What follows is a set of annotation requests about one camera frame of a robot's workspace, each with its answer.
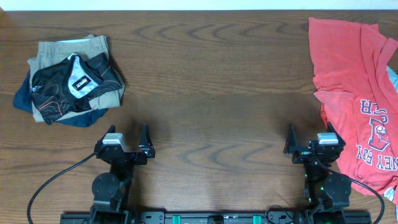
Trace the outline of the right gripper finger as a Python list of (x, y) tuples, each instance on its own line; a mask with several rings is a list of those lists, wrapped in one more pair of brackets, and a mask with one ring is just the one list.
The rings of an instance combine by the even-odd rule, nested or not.
[(297, 150), (297, 141), (293, 124), (289, 124), (287, 139), (285, 142), (284, 154), (293, 154)]
[(337, 139), (341, 139), (341, 136), (337, 133), (335, 128), (333, 127), (332, 123), (329, 121), (327, 122), (327, 132), (334, 133)]

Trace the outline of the red printed t-shirt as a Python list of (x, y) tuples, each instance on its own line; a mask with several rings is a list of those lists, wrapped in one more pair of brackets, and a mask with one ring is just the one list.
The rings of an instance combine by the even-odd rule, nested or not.
[(397, 203), (397, 89), (387, 64), (397, 41), (376, 24), (309, 18), (314, 93), (346, 146), (339, 170)]

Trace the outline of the light blue grey garment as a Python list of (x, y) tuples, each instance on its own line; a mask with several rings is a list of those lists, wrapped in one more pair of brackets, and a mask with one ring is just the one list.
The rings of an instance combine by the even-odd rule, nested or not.
[(395, 71), (393, 71), (393, 69), (391, 69), (390, 67), (387, 67), (387, 73), (390, 79), (390, 82), (392, 83), (393, 87), (396, 89), (396, 91), (398, 90), (398, 86), (397, 86), (397, 79), (398, 76), (396, 74)]

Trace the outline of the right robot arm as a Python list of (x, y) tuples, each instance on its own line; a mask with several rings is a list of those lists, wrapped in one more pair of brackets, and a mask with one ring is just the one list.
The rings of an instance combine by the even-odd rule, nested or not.
[(351, 181), (330, 170), (339, 158), (345, 142), (331, 123), (308, 146), (297, 144), (294, 127), (289, 125), (284, 154), (292, 155), (294, 164), (305, 170), (304, 197), (310, 205), (292, 217), (294, 223), (345, 223), (343, 209), (349, 206)]

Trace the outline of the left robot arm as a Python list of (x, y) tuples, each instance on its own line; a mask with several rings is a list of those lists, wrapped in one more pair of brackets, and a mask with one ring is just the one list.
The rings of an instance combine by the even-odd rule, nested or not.
[(142, 129), (138, 152), (128, 152), (123, 134), (111, 126), (96, 142), (96, 158), (110, 165), (109, 172), (97, 176), (91, 186), (94, 195), (90, 223), (139, 223), (139, 215), (128, 207), (129, 192), (135, 166), (147, 164), (155, 157), (155, 149), (147, 124)]

